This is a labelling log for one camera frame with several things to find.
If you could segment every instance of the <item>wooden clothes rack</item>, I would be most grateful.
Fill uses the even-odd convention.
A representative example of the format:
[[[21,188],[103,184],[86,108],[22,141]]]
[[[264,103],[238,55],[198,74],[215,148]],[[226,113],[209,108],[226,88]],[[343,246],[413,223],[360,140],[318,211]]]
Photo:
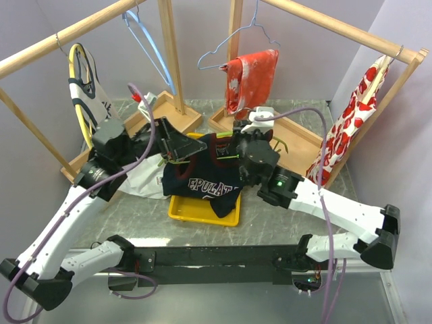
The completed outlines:
[[[344,158],[333,168],[330,180],[326,184],[326,187],[329,187],[333,183],[336,175],[340,172],[341,168],[345,165],[352,150],[354,150],[358,142],[360,142],[375,120],[388,106],[389,102],[395,97],[407,79],[409,79],[411,74],[421,64],[423,59],[426,57],[428,50],[421,49],[418,52],[407,48],[401,50],[401,45],[397,45],[389,40],[385,40],[384,38],[365,32],[364,30],[353,27],[335,18],[326,16],[323,13],[317,12],[294,1],[261,1],[407,64],[404,72],[394,82],[393,86],[378,104],[377,111],[362,125],[358,134],[351,142]],[[231,0],[228,34],[232,34],[235,30],[239,29],[242,20],[242,8],[243,0]],[[238,56],[239,40],[240,33],[233,35],[233,37],[229,39],[227,61],[231,61]],[[209,125],[218,132],[224,132],[231,128],[233,120],[234,117],[228,116],[225,107],[221,107],[209,118]],[[275,122],[274,134],[284,142],[288,143],[289,146],[288,154],[281,153],[279,164],[282,167],[286,167],[292,171],[305,175],[306,170],[317,157],[322,138],[309,132],[307,129],[294,123],[288,118],[281,118]]]
[[[136,7],[138,4],[145,1],[146,0],[119,0],[102,9],[101,11],[98,11],[97,13],[94,13],[91,16],[88,16],[87,18],[84,18],[83,20],[80,20],[79,22],[59,31],[57,34],[47,37],[46,39],[33,44],[32,46],[4,59],[3,61],[0,61],[0,79],[22,69],[24,66],[36,61],[46,54],[59,49],[60,44],[65,45],[69,42],[72,42],[78,37],[90,32],[105,22],[120,16],[125,11],[132,9],[133,7]],[[383,100],[378,104],[377,111],[363,124],[360,132],[352,141],[344,159],[339,162],[333,170],[331,179],[327,183],[327,186],[329,186],[330,183],[334,181],[334,177],[344,166],[352,150],[365,135],[367,130],[369,130],[369,128],[373,125],[382,111],[387,107],[389,102],[395,97],[395,95],[398,93],[407,79],[409,79],[415,69],[421,64],[423,59],[426,57],[428,50],[421,49],[419,52],[416,52],[407,48],[403,48],[401,53],[397,55],[401,49],[400,45],[365,32],[364,30],[353,27],[337,19],[326,16],[323,13],[317,12],[296,2],[290,0],[261,1],[298,16],[299,18],[308,20],[313,24],[326,28],[380,53],[394,57],[398,61],[408,65],[384,96]],[[184,104],[171,0],[158,0],[158,4],[163,38],[165,41],[165,50],[168,60],[168,68],[173,78],[174,85],[177,89],[177,95],[171,96],[167,92],[162,92],[158,97],[157,104],[155,105],[155,107],[160,107],[158,113],[157,110],[155,110],[155,117],[158,117],[158,114],[168,114],[170,122],[177,129],[183,132],[191,132],[201,123],[202,116]],[[242,7],[243,0],[231,0],[229,34],[240,27]],[[239,40],[239,33],[230,38],[227,50],[228,61],[238,56]],[[60,155],[59,151],[42,134],[42,132],[32,123],[30,118],[28,118],[22,112],[22,110],[1,88],[0,99],[63,165],[64,174],[72,181],[75,178],[77,171],[81,168],[82,164],[85,163],[88,152],[81,154],[71,163],[68,163]],[[222,107],[215,115],[212,116],[212,118],[210,118],[209,125],[212,128],[215,128],[217,131],[224,132],[231,129],[232,122],[233,117],[227,116],[225,109]],[[137,129],[145,124],[145,120],[143,120],[141,114],[137,112],[128,120],[126,120],[125,124],[129,134],[133,134],[135,131],[137,131]],[[275,123],[275,135],[290,145],[289,155],[281,154],[280,164],[291,169],[292,171],[304,175],[307,167],[309,167],[309,165],[317,156],[322,138],[312,132],[309,132],[288,118],[279,119],[278,122]]]
[[[26,49],[0,61],[0,79],[22,69],[24,66],[40,59],[50,52],[60,49],[60,45],[65,45],[78,37],[90,32],[100,25],[119,17],[125,11],[136,7],[138,4],[146,0],[119,0],[112,5],[98,11],[97,13],[76,22],[75,24],[60,30],[46,39],[29,46]],[[153,106],[155,118],[167,116],[171,124],[182,132],[191,132],[197,128],[202,122],[202,115],[197,113],[192,108],[186,106],[183,100],[182,83],[180,80],[180,67],[178,63],[176,34],[174,32],[174,21],[171,0],[158,0],[159,15],[161,18],[161,27],[165,42],[165,50],[167,56],[168,69],[173,79],[177,94],[172,96],[166,91],[163,91],[158,100]],[[42,132],[32,123],[30,118],[14,103],[7,93],[0,88],[0,100],[6,107],[40,140],[40,142],[51,152],[51,154],[63,166],[61,172],[70,180],[73,181],[79,172],[80,168],[87,161],[89,150],[83,152],[76,157],[72,162],[67,162],[61,156],[59,151],[49,142]],[[125,121],[126,130],[129,135],[134,135],[143,125],[146,120],[137,111],[134,115]]]

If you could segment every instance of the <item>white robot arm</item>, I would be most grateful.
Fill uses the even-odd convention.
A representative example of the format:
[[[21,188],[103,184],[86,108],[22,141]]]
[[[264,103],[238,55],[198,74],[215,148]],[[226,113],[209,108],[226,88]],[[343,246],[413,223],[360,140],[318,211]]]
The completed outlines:
[[[270,109],[259,111],[260,115],[272,113]],[[88,250],[78,256],[65,259],[77,235],[109,201],[113,193],[123,180],[109,183],[97,192],[83,198],[67,215],[55,230],[49,241],[33,258],[35,249],[46,238],[64,211],[86,189],[103,179],[109,169],[111,173],[112,159],[107,159],[108,153],[115,153],[121,159],[120,165],[133,161],[146,147],[147,132],[141,132],[133,139],[134,144],[125,145],[128,135],[119,121],[110,119],[104,123],[104,130],[98,130],[94,136],[93,154],[86,166],[77,177],[76,185],[72,187],[54,218],[44,231],[17,259],[5,259],[0,264],[0,272],[9,280],[13,280],[22,265],[31,261],[30,266],[16,282],[16,287],[37,301],[45,310],[51,310],[61,304],[70,290],[88,279],[95,273],[108,268],[130,269],[134,264],[134,246],[120,236],[113,236],[100,246]],[[205,149],[204,143],[187,139],[173,130],[166,119],[158,119],[159,139],[151,151],[152,154],[162,153],[169,158],[183,159],[191,154]],[[320,203],[322,196],[327,205],[331,222],[344,228],[347,232],[336,234],[334,239],[334,257],[338,259],[357,258],[368,264],[391,269],[394,264],[396,245],[399,235],[399,210],[393,206],[371,207],[344,198],[327,190],[318,190],[317,185],[301,175],[292,173],[276,166],[278,153],[269,150],[268,140],[265,140],[261,130],[271,129],[271,123],[260,124],[252,122],[247,125],[234,127],[233,148],[241,160],[240,176],[245,185],[260,184],[258,195],[266,202],[302,211],[319,218],[324,218]],[[122,150],[118,154],[117,144],[121,143]],[[302,237],[298,245],[296,258],[306,264],[321,263],[328,260],[329,236],[314,236],[307,234]]]

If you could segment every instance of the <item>white panel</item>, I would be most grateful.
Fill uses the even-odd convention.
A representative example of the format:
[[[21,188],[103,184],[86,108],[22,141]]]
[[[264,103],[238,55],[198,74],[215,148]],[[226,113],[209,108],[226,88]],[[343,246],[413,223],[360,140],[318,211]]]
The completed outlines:
[[[81,187],[72,187],[67,195],[65,202],[56,212],[52,220],[46,228],[40,233],[39,237],[27,248],[19,257],[20,264],[24,264],[30,259],[34,250],[45,239],[48,232],[58,222],[59,218],[64,215],[64,211],[71,203],[79,197],[85,189]],[[36,273],[38,279],[52,279],[57,275],[59,266],[66,253],[68,253],[71,245],[74,243],[77,234],[82,232],[86,223],[88,223],[107,203],[99,197],[91,198],[89,196],[83,198],[70,214],[63,220],[58,229],[51,236],[51,239],[40,251],[36,261],[26,271],[28,274]]]
[[[291,200],[290,209],[325,219],[316,184],[304,179],[298,183],[295,193],[298,197]],[[322,189],[322,194],[332,224],[355,234],[368,244],[378,237],[375,232],[383,227],[384,222],[380,207],[361,204],[325,189]]]
[[[351,233],[333,235],[333,251],[335,259],[359,259],[360,253],[355,251],[354,245],[358,237]],[[323,262],[329,259],[330,242],[329,236],[314,235],[308,242],[306,255],[316,262]]]
[[[92,250],[64,259],[61,267],[75,273],[72,277],[75,288],[95,273],[118,265],[122,256],[123,251],[116,243],[105,241]]]

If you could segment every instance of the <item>yellow tray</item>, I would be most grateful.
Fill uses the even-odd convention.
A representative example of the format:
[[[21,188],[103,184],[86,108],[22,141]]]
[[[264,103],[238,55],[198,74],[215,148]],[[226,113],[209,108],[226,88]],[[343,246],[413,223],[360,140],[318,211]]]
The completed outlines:
[[[188,133],[193,138],[201,137],[202,134]],[[210,201],[198,198],[172,196],[168,208],[168,216],[180,221],[195,221],[222,226],[237,226],[240,220],[241,193],[236,201],[236,208],[224,218],[218,218],[213,212]]]

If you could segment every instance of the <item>gray marble surface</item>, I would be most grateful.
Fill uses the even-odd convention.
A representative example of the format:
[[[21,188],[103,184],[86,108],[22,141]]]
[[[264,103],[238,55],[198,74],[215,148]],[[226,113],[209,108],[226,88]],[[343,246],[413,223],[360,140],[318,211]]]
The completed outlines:
[[[223,100],[189,100],[186,104],[202,113],[203,123],[197,132],[211,132],[207,119],[223,104]],[[115,103],[122,118],[136,111],[136,103]],[[278,112],[299,107],[316,107],[324,113],[327,125],[331,116],[325,101],[271,100],[267,103]],[[322,136],[321,120],[313,112],[293,115],[292,119]],[[137,246],[229,246],[255,244],[296,244],[303,234],[327,235],[325,222],[297,211],[272,207],[257,197],[258,188],[242,191],[240,223],[236,227],[206,225],[176,221],[168,217],[169,199],[153,200],[122,194],[99,213],[77,238],[74,247],[88,248],[92,242],[102,242],[119,234]],[[356,200],[350,175],[344,167],[330,188],[338,194]],[[343,232],[334,227],[334,233]]]

